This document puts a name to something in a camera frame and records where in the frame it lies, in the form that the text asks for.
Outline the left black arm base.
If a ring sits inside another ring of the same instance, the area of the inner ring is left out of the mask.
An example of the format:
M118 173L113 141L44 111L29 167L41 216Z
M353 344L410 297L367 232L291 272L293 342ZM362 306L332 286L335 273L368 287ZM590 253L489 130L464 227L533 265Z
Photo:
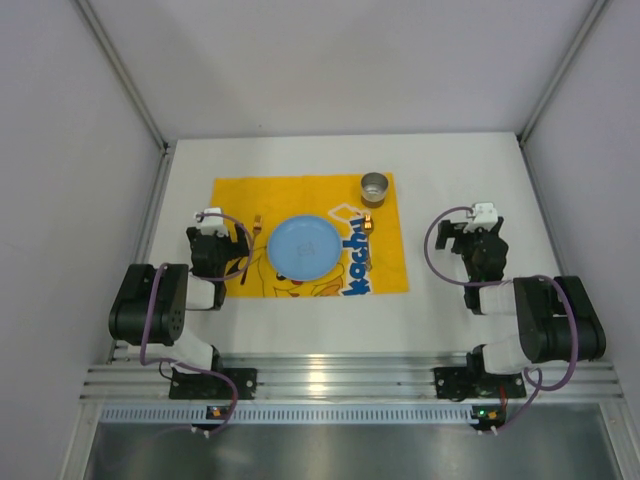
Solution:
M222 374L236 386L239 400L255 398L258 370L254 368L225 368ZM168 397L171 400L231 400L232 389L222 379L201 373L173 371Z

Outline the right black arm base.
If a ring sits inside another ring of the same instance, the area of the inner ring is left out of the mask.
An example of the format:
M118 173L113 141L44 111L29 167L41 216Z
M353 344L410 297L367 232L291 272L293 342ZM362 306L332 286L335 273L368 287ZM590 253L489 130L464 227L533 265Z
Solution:
M433 369L436 397L462 402L467 399L510 399L527 396L521 374L472 374L466 367L437 367Z

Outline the copper fork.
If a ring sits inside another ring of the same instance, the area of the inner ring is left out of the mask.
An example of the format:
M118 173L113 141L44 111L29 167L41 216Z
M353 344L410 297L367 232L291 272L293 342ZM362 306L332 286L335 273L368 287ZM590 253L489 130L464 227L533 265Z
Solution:
M255 243L256 243L256 239L258 237L258 235L262 232L263 229L263 216L261 214L256 214L254 217L254 222L253 222L253 226L252 226L252 233L251 233L251 252L254 252L255 250ZM249 267L252 263L252 255L251 257L247 260L247 263L245 265L245 271L241 277L241 281L240 281L240 285L243 286L246 282L247 276L248 276L248 271L249 271Z

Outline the yellow Pikachu placemat cloth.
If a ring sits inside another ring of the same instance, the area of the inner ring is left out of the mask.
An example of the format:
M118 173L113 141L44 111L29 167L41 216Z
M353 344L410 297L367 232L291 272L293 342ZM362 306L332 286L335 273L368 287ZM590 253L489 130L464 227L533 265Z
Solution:
M405 293L409 290L395 187L390 183L384 204L373 210L361 201L359 174L291 177L219 178L211 205L220 207L251 229L256 214L263 229L243 286L241 277L227 283L238 298L304 298ZM292 281L275 272L267 258L267 242L275 227L297 215L328 220L342 240L334 269L318 280ZM371 214L372 269L366 270L366 235L362 220Z

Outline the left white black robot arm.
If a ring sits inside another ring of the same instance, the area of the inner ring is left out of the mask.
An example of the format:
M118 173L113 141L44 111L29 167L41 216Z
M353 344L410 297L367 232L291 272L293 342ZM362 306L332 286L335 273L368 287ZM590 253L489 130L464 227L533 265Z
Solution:
M190 263L132 264L109 313L116 341L139 349L140 363L168 363L195 375L222 373L220 354L186 326L189 312L222 308L227 282L244 274L252 239L243 224L230 233L223 222L186 229Z

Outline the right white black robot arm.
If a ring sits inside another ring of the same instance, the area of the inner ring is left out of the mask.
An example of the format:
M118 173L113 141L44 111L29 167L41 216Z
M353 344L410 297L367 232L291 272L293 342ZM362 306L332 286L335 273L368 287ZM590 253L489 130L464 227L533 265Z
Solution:
M467 355L470 374L505 376L535 365L565 361L573 372L582 361L601 359L607 346L604 328L582 280L577 276L504 278L508 244L500 237L498 218L490 228L470 222L440 220L435 248L452 241L467 280L465 306L478 316L509 316L516 331L507 338L475 347Z

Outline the blue plastic plate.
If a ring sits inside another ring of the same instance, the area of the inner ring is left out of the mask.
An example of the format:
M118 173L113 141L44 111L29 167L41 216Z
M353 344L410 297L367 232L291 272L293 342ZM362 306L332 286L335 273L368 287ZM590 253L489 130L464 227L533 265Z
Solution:
M276 273L292 281L308 282L329 274L339 263L342 240L325 218L297 215L275 227L266 252Z

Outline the small metal cup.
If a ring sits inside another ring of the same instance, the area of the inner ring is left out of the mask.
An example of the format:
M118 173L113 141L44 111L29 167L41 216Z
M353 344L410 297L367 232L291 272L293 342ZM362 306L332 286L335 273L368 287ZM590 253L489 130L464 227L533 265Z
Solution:
M360 194L362 203L370 208L378 208L385 202L390 186L388 177L379 172L368 172L361 177Z

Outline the gold ornate spoon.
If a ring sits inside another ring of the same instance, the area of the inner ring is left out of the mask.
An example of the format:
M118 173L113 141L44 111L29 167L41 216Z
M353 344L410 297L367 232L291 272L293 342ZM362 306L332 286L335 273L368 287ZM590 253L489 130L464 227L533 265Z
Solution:
M365 267L367 271L372 269L372 249L371 249L371 235L374 231L374 222L371 214L365 214L362 220L363 231L366 235L367 242L367 258L365 261Z

